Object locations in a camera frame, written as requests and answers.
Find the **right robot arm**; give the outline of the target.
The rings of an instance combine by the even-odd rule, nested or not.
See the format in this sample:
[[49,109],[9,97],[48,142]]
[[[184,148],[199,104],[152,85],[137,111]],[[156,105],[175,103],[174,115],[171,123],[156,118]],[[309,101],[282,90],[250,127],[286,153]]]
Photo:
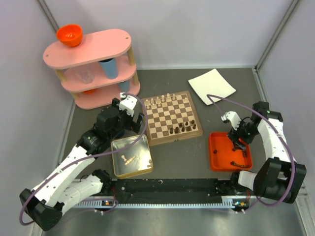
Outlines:
[[221,119],[232,126],[227,136],[234,150],[246,151],[246,146],[260,135],[266,155],[266,161],[258,173],[235,171],[229,183],[230,190],[237,195],[251,190],[258,197],[293,203],[307,170],[287,150],[281,113],[271,111],[269,103],[259,101],[253,104],[248,122],[233,111],[226,112]]

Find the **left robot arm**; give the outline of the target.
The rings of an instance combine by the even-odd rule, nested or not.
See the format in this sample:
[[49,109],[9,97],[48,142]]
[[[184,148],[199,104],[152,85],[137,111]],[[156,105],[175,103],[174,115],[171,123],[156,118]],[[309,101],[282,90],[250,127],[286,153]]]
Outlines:
[[27,225],[23,221],[23,215],[27,214],[32,223],[48,231],[58,224],[70,208],[87,197],[98,193],[106,195],[111,191],[110,177],[103,170],[94,171],[80,183],[72,182],[95,160],[113,154],[109,151],[111,142],[123,131],[144,135],[147,115],[139,113],[137,120],[133,120],[138,103],[145,108],[144,102],[131,93],[121,93],[119,99],[114,98],[111,105],[98,114],[92,128],[82,134],[63,162],[39,185],[20,193],[21,225]]

